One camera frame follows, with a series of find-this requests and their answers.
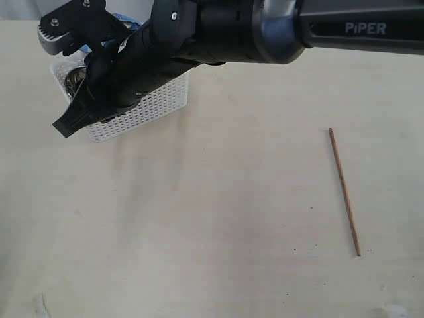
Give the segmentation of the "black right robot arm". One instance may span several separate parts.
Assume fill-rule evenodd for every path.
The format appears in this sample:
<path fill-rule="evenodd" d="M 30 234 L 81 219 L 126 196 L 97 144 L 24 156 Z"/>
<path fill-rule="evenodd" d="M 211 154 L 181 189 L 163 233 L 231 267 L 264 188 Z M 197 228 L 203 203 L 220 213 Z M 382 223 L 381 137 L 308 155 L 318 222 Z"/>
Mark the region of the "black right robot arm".
<path fill-rule="evenodd" d="M 51 55 L 90 49 L 54 122 L 69 137 L 202 64 L 288 64 L 314 47 L 421 55 L 423 2 L 162 0 L 131 30 L 104 1 L 68 1 L 41 18 L 38 36 Z"/>

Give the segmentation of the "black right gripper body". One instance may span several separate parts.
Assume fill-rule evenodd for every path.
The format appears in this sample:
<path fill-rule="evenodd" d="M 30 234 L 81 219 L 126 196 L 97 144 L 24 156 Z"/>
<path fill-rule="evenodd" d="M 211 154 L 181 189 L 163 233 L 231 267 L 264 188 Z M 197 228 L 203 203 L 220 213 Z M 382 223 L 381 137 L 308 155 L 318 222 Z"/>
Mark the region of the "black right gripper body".
<path fill-rule="evenodd" d="M 87 82 L 94 100 L 114 108 L 131 108 L 142 98 L 199 65 L 175 57 L 150 35 L 151 23 L 132 33 L 126 46 L 98 79 Z"/>

